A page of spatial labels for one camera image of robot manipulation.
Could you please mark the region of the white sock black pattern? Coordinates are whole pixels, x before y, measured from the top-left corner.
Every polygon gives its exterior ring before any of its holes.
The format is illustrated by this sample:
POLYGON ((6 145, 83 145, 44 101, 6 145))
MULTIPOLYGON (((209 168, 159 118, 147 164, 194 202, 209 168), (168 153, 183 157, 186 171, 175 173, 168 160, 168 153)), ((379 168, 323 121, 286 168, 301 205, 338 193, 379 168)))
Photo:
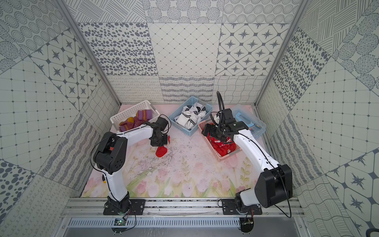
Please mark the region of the white sock black pattern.
POLYGON ((194 103, 192 106, 185 106, 182 109, 182 113, 191 112, 191 114, 196 115, 198 118, 204 118, 206 115, 206 107, 198 102, 194 103))

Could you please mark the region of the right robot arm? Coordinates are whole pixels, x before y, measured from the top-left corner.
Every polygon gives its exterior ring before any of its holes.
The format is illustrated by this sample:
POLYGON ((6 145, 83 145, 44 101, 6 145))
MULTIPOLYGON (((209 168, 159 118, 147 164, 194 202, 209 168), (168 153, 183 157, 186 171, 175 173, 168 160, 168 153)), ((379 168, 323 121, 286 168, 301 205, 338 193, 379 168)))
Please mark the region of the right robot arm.
POLYGON ((217 112, 219 121, 211 118, 202 134, 221 142, 234 142, 250 160, 258 175, 253 188, 236 194, 236 204, 240 212, 252 205, 271 207, 293 197, 292 170, 273 159, 257 142, 249 127, 243 121, 237 121, 231 109, 217 112))

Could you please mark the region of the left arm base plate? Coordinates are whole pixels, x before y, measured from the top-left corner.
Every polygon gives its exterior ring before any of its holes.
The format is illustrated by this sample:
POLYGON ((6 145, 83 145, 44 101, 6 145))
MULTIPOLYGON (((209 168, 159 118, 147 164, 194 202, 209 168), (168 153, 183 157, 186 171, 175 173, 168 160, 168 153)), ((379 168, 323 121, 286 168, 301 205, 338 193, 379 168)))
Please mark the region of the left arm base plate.
POLYGON ((142 215, 145 203, 145 199, 128 199, 118 202, 110 198, 105 203, 103 215, 125 215, 129 211, 131 214, 142 215))

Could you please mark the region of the white sock black stripes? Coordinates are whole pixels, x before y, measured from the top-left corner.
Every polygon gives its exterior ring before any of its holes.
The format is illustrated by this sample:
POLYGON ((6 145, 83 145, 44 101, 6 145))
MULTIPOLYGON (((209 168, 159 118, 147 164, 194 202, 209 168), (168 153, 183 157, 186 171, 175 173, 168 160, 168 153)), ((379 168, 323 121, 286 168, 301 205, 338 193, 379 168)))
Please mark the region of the white sock black stripes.
POLYGON ((198 121, 198 117, 191 112, 181 113, 175 118, 175 122, 187 130, 191 130, 198 121))

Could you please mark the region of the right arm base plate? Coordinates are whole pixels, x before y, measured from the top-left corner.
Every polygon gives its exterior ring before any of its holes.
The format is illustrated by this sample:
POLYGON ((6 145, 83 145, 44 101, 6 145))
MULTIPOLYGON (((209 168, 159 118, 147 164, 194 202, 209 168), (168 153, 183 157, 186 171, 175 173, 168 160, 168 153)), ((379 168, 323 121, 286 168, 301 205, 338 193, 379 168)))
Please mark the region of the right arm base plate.
POLYGON ((224 215, 253 214, 262 215, 262 208, 259 204, 246 206, 239 199, 224 198, 217 201, 217 205, 222 209, 224 215))

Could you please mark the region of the red patterned sock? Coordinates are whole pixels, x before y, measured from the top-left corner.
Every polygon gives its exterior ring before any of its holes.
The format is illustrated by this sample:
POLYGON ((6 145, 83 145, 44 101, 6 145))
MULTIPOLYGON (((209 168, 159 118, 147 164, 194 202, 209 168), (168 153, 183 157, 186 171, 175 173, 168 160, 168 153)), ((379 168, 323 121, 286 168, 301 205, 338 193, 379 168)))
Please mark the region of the red patterned sock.
POLYGON ((162 158, 162 157, 164 157, 167 154, 169 144, 170 144, 170 136, 167 137, 167 144, 165 144, 165 145, 160 146, 160 147, 157 148, 157 150, 156 150, 156 156, 158 158, 162 158))

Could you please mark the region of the purple striped sock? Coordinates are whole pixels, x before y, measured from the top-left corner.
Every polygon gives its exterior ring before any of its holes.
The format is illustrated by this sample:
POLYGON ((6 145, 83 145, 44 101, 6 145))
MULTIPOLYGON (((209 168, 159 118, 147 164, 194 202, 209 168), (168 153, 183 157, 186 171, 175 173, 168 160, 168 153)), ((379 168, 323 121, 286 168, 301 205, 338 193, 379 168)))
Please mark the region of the purple striped sock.
POLYGON ((136 113, 136 118, 141 121, 149 121, 153 118, 153 111, 152 110, 139 110, 136 113))

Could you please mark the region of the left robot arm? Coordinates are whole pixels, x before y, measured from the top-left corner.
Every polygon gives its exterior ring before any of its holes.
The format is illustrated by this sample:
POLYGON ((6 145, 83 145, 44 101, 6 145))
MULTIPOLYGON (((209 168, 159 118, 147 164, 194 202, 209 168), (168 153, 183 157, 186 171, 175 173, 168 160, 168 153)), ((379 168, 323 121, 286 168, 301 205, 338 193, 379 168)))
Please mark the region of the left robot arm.
POLYGON ((150 140, 152 147, 166 147, 169 144, 168 131, 171 122, 165 115, 160 115, 154 122, 119 133, 106 133, 93 155, 97 165, 96 171, 103 174, 107 183, 108 200, 117 208, 129 205, 129 192, 124 184, 122 168, 126 163, 127 148, 142 140, 150 140))

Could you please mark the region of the maroon purple toe sock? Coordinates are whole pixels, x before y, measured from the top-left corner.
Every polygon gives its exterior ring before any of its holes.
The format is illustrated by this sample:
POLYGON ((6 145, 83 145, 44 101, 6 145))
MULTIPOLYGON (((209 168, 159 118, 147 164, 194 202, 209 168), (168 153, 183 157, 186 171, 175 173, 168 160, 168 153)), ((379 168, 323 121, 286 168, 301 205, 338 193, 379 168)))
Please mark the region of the maroon purple toe sock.
POLYGON ((134 117, 129 117, 125 121, 119 123, 119 131, 125 132, 134 128, 134 117))

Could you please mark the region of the red santa striped sock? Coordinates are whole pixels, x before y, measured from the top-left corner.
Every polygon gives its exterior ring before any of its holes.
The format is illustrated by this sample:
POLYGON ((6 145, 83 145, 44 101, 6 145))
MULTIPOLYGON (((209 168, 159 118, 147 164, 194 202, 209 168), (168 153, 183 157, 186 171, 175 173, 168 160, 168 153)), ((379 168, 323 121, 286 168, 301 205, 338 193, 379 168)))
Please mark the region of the red santa striped sock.
POLYGON ((229 153, 235 149, 236 144, 229 137, 227 137, 226 142, 222 142, 214 137, 210 137, 210 135, 207 135, 207 138, 212 143, 212 146, 215 148, 215 150, 218 150, 219 154, 224 155, 225 153, 229 153))

